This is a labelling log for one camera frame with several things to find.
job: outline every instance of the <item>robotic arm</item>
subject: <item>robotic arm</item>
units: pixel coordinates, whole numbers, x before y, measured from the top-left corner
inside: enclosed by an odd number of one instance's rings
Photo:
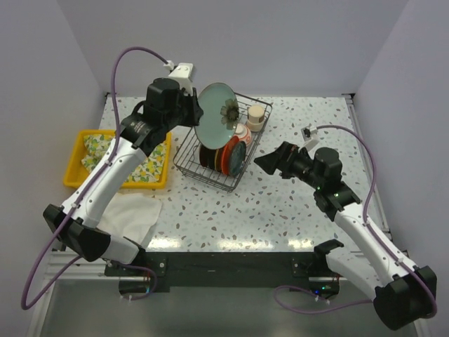
[[[316,205],[354,240],[370,263],[363,264],[343,248],[343,244],[332,240],[329,242],[332,246],[321,252],[329,269],[362,290],[390,329],[397,330],[431,314],[432,301],[423,285],[435,298],[434,272],[428,266],[419,268],[394,246],[371,218],[368,217],[367,223],[363,221],[361,200],[342,181],[338,151],[322,147],[312,159],[308,151],[318,143],[317,130],[304,128],[302,134],[306,140],[304,147],[283,142],[271,154],[255,159],[255,163],[269,175],[278,169],[283,179],[299,178],[314,188]],[[390,256],[388,250],[397,258]]]
[[[148,86],[144,102],[121,122],[116,155],[108,161],[114,149],[113,139],[106,155],[83,185],[61,206],[49,205],[43,213],[50,229],[55,232],[67,210],[76,208],[68,224],[60,233],[60,241],[91,262],[98,258],[132,263],[142,250],[125,237],[113,237],[97,229],[101,216],[111,198],[119,190],[130,172],[140,165],[166,139],[166,134],[178,125],[198,125],[203,110],[198,105],[196,89],[192,86],[194,66],[180,63],[168,78],[155,79]],[[143,113],[138,113],[143,106]],[[107,168],[93,180],[96,173]],[[84,198],[76,204],[80,191],[90,185]]]

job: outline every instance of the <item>light green plate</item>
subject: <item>light green plate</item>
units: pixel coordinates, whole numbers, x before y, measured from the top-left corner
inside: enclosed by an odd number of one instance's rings
[[[195,126],[196,137],[211,150],[229,142],[239,122],[239,103],[233,90],[224,83],[207,86],[198,97],[204,115]]]

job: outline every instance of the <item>patterned cloth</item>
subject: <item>patterned cloth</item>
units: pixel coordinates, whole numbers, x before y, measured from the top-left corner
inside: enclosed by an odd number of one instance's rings
[[[87,149],[87,155],[81,160],[81,163],[89,173],[93,171],[106,154],[112,139],[114,139],[114,136],[101,134],[84,136],[83,141]],[[129,175],[126,182],[155,183],[159,181],[165,158],[166,144],[164,142],[156,146],[150,156]]]

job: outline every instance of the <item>metal wire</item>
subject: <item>metal wire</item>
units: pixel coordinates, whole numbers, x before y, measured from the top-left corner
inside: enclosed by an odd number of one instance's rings
[[[199,145],[200,142],[196,137],[195,130],[191,128],[189,133],[182,141],[182,144],[173,158],[175,166],[182,172],[184,176],[191,177],[202,181],[203,183],[220,188],[226,192],[232,192],[236,189],[241,177],[246,171],[253,154],[259,145],[260,138],[264,133],[270,114],[272,113],[272,105],[262,100],[236,93],[239,102],[239,123],[245,124],[248,118],[248,109],[254,105],[261,105],[265,109],[264,125],[259,132],[253,133],[253,140],[246,149],[246,157],[243,168],[237,177],[226,176],[223,173],[202,167],[199,161]]]

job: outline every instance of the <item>gray floor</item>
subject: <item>gray floor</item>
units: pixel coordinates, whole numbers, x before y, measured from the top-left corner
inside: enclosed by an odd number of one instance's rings
[[[331,305],[363,298],[344,282]],[[299,293],[281,299],[320,309]],[[304,316],[280,308],[270,289],[173,288],[146,300],[120,302],[117,281],[59,281],[42,336],[416,336],[414,326],[388,330],[372,305]]]

